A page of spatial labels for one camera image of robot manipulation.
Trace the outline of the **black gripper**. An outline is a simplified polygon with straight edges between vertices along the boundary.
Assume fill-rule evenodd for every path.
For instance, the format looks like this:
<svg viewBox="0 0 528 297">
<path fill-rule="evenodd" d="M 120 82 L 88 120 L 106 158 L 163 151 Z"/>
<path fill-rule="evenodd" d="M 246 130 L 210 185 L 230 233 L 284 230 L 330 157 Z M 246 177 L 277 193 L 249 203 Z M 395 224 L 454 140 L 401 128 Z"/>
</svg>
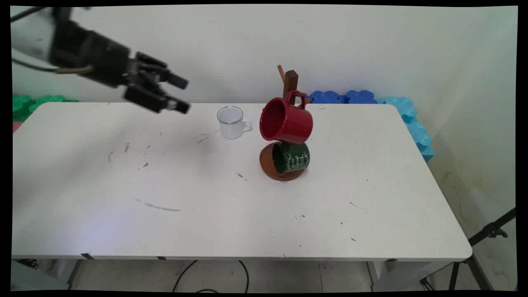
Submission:
<svg viewBox="0 0 528 297">
<path fill-rule="evenodd" d="M 142 52 L 130 58 L 131 50 L 98 32 L 87 30 L 70 19 L 56 19 L 49 63 L 60 68 L 91 67 L 81 76 L 105 86 L 126 86 L 124 99 L 155 113 L 162 110 L 188 113 L 191 104 L 170 96 L 160 85 L 166 82 L 184 90 L 188 80 L 172 73 L 168 64 Z"/>
</svg>

